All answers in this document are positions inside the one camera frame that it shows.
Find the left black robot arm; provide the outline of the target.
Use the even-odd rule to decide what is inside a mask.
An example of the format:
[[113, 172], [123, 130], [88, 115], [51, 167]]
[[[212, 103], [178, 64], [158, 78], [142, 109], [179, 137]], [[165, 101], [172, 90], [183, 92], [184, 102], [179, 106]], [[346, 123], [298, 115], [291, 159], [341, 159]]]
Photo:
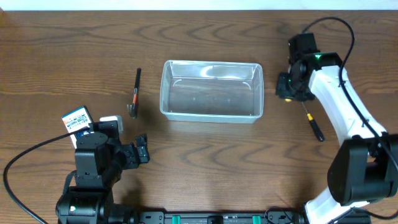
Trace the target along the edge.
[[147, 135], [123, 145], [119, 135], [94, 132], [76, 142], [76, 170], [65, 180], [56, 204], [59, 223], [139, 223], [131, 207], [114, 203], [113, 185], [124, 170], [150, 161]]

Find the thin black precision screwdriver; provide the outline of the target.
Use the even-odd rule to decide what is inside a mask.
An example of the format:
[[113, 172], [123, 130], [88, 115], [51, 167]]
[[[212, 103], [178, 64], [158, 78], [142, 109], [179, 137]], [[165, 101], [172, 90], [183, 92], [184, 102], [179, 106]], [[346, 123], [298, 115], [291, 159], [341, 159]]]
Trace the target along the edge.
[[313, 130], [313, 133], [315, 135], [315, 137], [317, 138], [318, 141], [323, 142], [325, 140], [325, 137], [321, 131], [321, 129], [319, 128], [316, 120], [313, 118], [313, 116], [310, 114], [310, 112], [308, 111], [308, 109], [306, 108], [304, 102], [302, 102], [302, 106], [305, 110], [305, 113], [307, 115], [308, 118], [308, 122]]

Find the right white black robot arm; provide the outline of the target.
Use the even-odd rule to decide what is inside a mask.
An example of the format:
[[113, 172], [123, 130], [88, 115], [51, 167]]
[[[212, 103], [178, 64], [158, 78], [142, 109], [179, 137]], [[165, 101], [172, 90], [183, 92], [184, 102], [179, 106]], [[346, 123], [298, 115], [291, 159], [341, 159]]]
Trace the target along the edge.
[[296, 223], [369, 223], [361, 207], [397, 193], [397, 135], [388, 134], [366, 109], [336, 52], [317, 49], [312, 33], [288, 41], [289, 70], [280, 73], [276, 95], [318, 99], [340, 148], [327, 173], [327, 188], [308, 201]]

